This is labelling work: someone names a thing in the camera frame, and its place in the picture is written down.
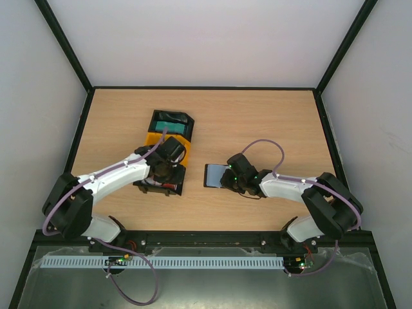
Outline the black leather card holder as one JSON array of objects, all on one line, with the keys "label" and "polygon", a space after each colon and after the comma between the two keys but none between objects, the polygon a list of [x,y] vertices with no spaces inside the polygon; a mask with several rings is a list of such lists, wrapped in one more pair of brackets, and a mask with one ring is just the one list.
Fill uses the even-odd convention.
[{"label": "black leather card holder", "polygon": [[228,165],[206,164],[203,177],[203,186],[209,188],[223,188],[221,178],[229,169]]}]

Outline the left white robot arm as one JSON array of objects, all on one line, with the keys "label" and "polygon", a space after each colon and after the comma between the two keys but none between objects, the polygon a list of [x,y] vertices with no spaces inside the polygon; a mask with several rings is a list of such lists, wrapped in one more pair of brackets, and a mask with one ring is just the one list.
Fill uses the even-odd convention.
[{"label": "left white robot arm", "polygon": [[42,207],[45,236],[65,239],[79,236],[106,243],[114,241],[124,227],[112,216],[93,211],[111,193],[132,184],[143,193],[180,194],[186,167],[186,146],[173,136],[162,136],[154,145],[139,147],[125,159],[81,176],[60,175]]}]

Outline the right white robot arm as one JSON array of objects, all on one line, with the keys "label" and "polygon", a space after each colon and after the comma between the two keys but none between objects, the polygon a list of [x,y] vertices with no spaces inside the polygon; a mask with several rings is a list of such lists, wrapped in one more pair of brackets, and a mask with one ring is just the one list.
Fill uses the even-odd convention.
[{"label": "right white robot arm", "polygon": [[243,153],[227,161],[221,186],[238,194],[258,198],[282,198],[302,203],[306,217],[292,218],[280,232],[281,246],[295,252],[308,239],[328,236],[340,240],[361,225],[363,206],[333,174],[298,178],[263,169],[258,171]]}]

